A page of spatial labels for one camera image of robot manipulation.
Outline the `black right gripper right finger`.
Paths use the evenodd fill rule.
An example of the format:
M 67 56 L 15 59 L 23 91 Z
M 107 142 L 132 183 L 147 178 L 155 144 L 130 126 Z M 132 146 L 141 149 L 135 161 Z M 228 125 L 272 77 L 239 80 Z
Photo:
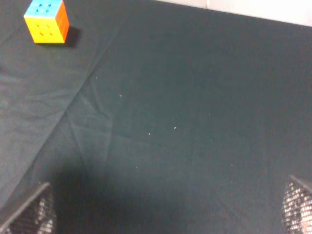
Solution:
M 312 234 L 312 183 L 290 175 L 282 200 L 287 234 Z

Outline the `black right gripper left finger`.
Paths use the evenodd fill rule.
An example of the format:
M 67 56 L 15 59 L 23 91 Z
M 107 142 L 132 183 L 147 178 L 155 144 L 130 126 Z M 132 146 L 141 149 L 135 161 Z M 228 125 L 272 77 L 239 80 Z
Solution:
M 55 234 L 57 215 L 50 183 L 39 183 L 0 211 L 2 234 Z

